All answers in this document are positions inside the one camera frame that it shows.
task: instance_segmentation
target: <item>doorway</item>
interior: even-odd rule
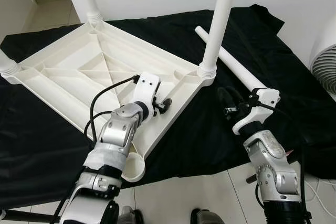
[[[35,2],[37,8],[26,32],[80,23],[71,0],[35,0]]]

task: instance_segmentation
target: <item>fan grille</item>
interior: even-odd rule
[[[316,58],[312,73],[327,91],[336,94],[336,46],[323,51]]]

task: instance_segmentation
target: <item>black cloth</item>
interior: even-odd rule
[[[209,31],[213,12],[167,15],[109,22],[194,64],[202,60],[205,43],[194,29]],[[283,22],[266,8],[233,8],[223,46],[260,81],[280,90],[277,107],[265,126],[286,150],[298,149],[306,137],[306,170],[336,178],[328,169],[336,162],[336,103],[308,69],[277,37]],[[17,62],[77,28],[64,26],[36,33],[6,36],[1,49]],[[243,139],[232,133],[216,96],[218,87],[248,90],[221,62],[213,85],[201,88],[146,160],[146,184],[178,176],[213,174],[249,161]],[[0,79],[0,208],[59,199],[81,168],[87,152],[82,133],[21,85]]]

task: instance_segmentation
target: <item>white fan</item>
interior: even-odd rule
[[[336,16],[314,43],[310,70],[328,92],[336,95]]]

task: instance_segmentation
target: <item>white cable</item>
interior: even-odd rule
[[[304,181],[304,182],[305,182],[305,183],[307,184],[307,186],[309,186],[310,189],[314,192],[314,194],[316,195],[316,198],[317,198],[317,200],[319,201],[321,207],[327,212],[327,214],[329,214],[332,218],[336,219],[336,216],[333,215],[333,214],[331,214],[331,213],[327,210],[327,208],[324,206],[324,204],[322,203],[322,200],[320,199],[320,197],[319,197],[319,195],[317,194],[317,192],[315,191],[315,189],[314,189],[314,188],[313,188],[307,181]]]
[[[336,186],[336,184],[331,183],[331,182],[328,182],[328,181],[325,181],[325,180],[323,180],[323,179],[321,179],[321,181],[322,181],[323,183],[325,183],[325,184],[332,185],[332,186]]]
[[[318,192],[318,190],[319,190],[319,187],[320,187],[320,180],[318,179],[318,180],[317,180],[316,189],[315,189],[315,191],[316,191],[316,194],[317,194],[317,192]],[[312,197],[311,199],[309,199],[309,200],[306,200],[306,202],[312,202],[312,201],[315,199],[315,197],[316,197],[316,194],[314,194],[314,195],[313,195],[313,197]]]

